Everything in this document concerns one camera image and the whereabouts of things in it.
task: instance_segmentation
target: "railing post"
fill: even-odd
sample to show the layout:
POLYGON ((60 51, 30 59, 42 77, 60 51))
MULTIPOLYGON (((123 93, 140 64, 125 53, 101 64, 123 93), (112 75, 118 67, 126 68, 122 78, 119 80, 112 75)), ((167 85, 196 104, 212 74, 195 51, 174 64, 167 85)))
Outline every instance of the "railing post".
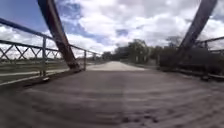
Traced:
POLYGON ((42 47, 42 76, 46 76, 46 38, 43 38, 43 47, 42 47))
POLYGON ((86 70, 86 50, 84 50, 84 70, 86 70))

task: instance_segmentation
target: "blue sky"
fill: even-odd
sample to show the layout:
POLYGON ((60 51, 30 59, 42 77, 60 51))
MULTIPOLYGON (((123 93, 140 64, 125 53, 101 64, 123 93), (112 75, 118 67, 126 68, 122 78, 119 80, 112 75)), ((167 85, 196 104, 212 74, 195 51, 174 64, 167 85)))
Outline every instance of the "blue sky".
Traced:
MULTIPOLYGON (((150 46, 167 45, 168 37, 185 35, 199 3, 200 0, 56 0, 70 43, 98 52, 112 51, 133 39, 143 39, 150 46)), ((223 5, 219 0, 213 13, 215 19, 209 20, 203 38, 224 35, 223 5)), ((48 30, 37 0, 1 0, 0 17, 39 32, 48 30)), ((20 34, 0 27, 0 38, 9 37, 6 33, 17 35, 11 40, 18 40, 20 34)), ((31 40, 22 35, 19 38, 31 40)))

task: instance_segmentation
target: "guardrail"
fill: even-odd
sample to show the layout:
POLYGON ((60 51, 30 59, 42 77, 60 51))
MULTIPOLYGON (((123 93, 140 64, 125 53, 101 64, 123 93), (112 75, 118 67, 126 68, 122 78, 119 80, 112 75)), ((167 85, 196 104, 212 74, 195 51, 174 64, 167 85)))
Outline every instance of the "guardrail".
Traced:
MULTIPOLYGON (((0 40, 0 84, 32 76, 46 77, 69 70, 60 51, 47 47, 48 40, 61 41, 1 18, 0 24, 42 37, 42 42, 39 43, 42 46, 0 40)), ((100 60, 98 53, 74 45, 69 47, 76 56, 80 70, 86 70, 87 65, 100 60)))

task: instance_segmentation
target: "paved road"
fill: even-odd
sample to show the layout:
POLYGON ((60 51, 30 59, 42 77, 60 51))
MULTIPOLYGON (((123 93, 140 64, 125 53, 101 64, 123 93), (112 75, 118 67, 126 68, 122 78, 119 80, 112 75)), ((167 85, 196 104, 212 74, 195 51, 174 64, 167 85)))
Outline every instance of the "paved road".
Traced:
POLYGON ((88 66, 87 70, 93 71, 144 71, 144 68, 130 66, 121 62, 108 62, 101 65, 88 66))
MULTIPOLYGON (((102 66, 108 69, 108 65, 116 70, 129 67, 118 62, 102 66)), ((138 71, 86 71, 1 93, 0 127, 224 127, 222 83, 127 68, 130 69, 138 71)))

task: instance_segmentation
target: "road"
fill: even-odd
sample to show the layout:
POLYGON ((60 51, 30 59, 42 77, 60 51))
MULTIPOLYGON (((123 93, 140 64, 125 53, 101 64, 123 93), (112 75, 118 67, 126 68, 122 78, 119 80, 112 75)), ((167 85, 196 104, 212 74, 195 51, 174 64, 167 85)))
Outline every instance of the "road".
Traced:
POLYGON ((92 65, 88 66, 87 70, 93 70, 93 71, 145 71, 144 68, 138 68, 134 66, 130 66, 121 62, 108 62, 101 65, 92 65))
POLYGON ((224 127, 223 83, 120 62, 100 67, 0 93, 0 127, 224 127))

